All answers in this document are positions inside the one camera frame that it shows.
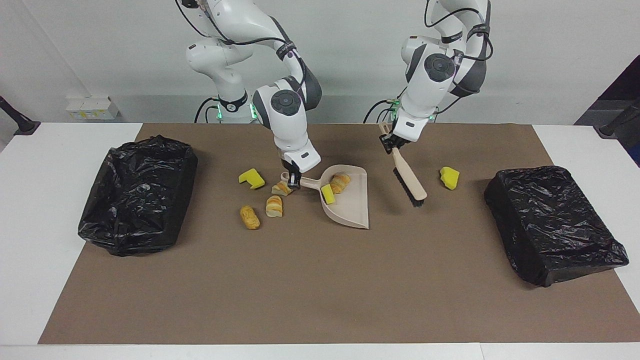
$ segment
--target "black plastic bag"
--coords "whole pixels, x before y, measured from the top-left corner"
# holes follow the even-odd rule
[[[197,165],[191,146],[162,136],[111,149],[93,183],[78,235],[117,256],[173,246]]]
[[[511,266],[548,287],[629,264],[567,169],[503,170],[484,192]]]

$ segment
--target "white table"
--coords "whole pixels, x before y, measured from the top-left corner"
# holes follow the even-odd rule
[[[637,359],[640,343],[36,345],[84,245],[77,223],[110,147],[141,124],[42,124],[0,153],[0,359]],[[640,170],[590,127],[535,126],[628,252],[616,269],[640,306]]]

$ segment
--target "beige dustpan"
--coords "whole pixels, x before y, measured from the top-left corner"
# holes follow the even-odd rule
[[[327,185],[334,174],[345,172],[351,178],[349,185],[340,194],[335,194],[335,202],[327,205],[324,202],[322,188]],[[288,181],[289,174],[283,172],[282,180]],[[367,197],[367,172],[361,167],[351,165],[334,165],[328,167],[319,180],[302,177],[300,185],[320,192],[320,203],[326,216],[346,226],[359,229],[369,228],[369,199]]]

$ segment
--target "yellow sponge piece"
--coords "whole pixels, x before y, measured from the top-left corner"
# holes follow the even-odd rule
[[[331,190],[331,184],[324,185],[320,188],[324,197],[324,202],[327,204],[333,204],[335,202],[335,196],[333,196],[333,190]]]
[[[458,186],[458,178],[460,172],[450,167],[444,167],[440,169],[440,180],[444,183],[444,186],[449,190],[454,190]]]
[[[264,179],[260,174],[258,174],[258,170],[255,170],[254,168],[245,171],[238,176],[238,183],[242,184],[245,181],[251,184],[251,189],[257,189],[264,186]]]

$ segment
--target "black bristles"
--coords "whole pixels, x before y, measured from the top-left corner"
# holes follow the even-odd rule
[[[414,208],[421,207],[424,204],[424,199],[416,200],[416,198],[413,196],[411,191],[409,191],[409,188],[407,187],[406,183],[404,182],[402,176],[400,176],[400,172],[398,171],[397,168],[394,168],[394,174],[398,178],[398,181],[400,181],[400,185],[402,185],[402,188],[406,192],[407,196],[409,196],[409,200],[411,200],[411,203],[413,204],[413,207]]]

